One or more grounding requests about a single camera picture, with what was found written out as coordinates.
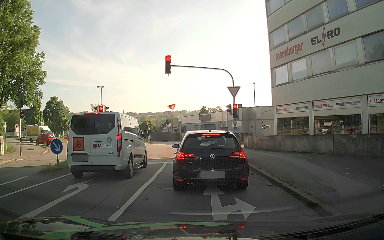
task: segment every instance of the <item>car license plate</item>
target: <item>car license plate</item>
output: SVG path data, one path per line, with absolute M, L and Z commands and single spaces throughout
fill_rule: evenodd
M 200 178 L 225 178 L 224 171 L 201 171 Z

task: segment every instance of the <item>yield sign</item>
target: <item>yield sign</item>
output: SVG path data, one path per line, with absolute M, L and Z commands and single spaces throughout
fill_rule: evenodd
M 236 96 L 240 88 L 241 87 L 227 87 L 227 89 L 229 89 L 230 94 L 232 94 L 233 97 Z

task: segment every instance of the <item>black car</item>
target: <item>black car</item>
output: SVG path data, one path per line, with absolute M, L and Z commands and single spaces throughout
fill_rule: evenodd
M 230 131 L 189 131 L 173 161 L 175 191 L 196 185 L 237 184 L 248 187 L 248 161 L 236 136 Z

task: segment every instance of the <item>car rear window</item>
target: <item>car rear window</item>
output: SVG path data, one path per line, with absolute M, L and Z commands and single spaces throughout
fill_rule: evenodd
M 115 127 L 115 114 L 84 114 L 72 116 L 70 128 L 75 134 L 107 134 Z
M 182 149 L 239 149 L 238 140 L 232 134 L 203 135 L 190 134 L 186 137 Z

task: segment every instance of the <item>asphalt road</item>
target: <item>asphalt road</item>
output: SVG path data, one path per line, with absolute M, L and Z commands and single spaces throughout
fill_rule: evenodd
M 0 167 L 0 222 L 61 215 L 116 222 L 318 217 L 304 203 L 269 185 L 252 171 L 247 190 L 192 187 L 174 192 L 172 144 L 147 143 L 148 166 L 135 169 L 132 179 L 106 172 L 84 173 L 83 178 L 77 179 L 68 169 L 39 174 L 43 165 L 34 166 L 41 162 L 37 160 L 31 160 L 29 166 L 4 165 Z M 40 156 L 40 159 L 52 158 L 51 152 Z

